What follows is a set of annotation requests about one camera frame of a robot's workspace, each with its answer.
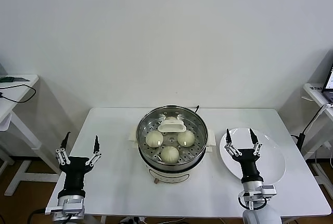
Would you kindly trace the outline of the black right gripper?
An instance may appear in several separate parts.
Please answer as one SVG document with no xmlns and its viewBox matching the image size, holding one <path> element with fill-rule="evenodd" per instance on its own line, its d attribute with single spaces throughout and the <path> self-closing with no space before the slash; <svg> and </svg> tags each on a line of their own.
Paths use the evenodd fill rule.
<svg viewBox="0 0 333 224">
<path fill-rule="evenodd" d="M 234 147 L 229 129 L 226 129 L 226 145 L 224 148 L 231 155 L 232 159 L 241 166 L 242 179 L 241 182 L 261 181 L 263 178 L 257 169 L 256 161 L 260 158 L 260 149 L 262 143 L 259 142 L 257 135 L 252 129 L 249 129 L 253 148 L 243 148 L 240 151 Z"/>
</svg>

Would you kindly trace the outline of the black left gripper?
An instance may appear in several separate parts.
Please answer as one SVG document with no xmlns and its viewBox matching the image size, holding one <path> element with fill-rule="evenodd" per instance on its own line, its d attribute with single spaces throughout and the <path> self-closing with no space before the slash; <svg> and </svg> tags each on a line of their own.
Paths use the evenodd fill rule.
<svg viewBox="0 0 333 224">
<path fill-rule="evenodd" d="M 61 145 L 56 149 L 56 159 L 58 160 L 60 170 L 66 174 L 63 189 L 58 193 L 58 198 L 68 195 L 78 195 L 85 197 L 84 176 L 90 172 L 90 167 L 101 158 L 100 144 L 98 136 L 95 136 L 93 155 L 88 157 L 68 157 L 66 147 L 70 132 L 62 140 Z"/>
</svg>

